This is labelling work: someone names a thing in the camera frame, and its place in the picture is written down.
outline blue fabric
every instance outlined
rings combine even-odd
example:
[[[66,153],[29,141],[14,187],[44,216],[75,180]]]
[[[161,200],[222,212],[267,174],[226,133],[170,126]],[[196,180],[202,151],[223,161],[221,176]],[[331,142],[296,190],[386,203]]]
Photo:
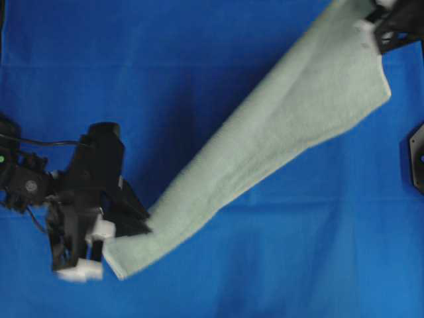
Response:
[[[119,122],[124,176],[150,206],[326,4],[9,0],[0,111],[41,140]],[[424,199],[407,153],[424,119],[420,47],[384,67],[387,105],[127,281],[106,264],[102,282],[58,280],[47,238],[2,210],[1,317],[422,317]],[[72,154],[25,149],[49,170]]]

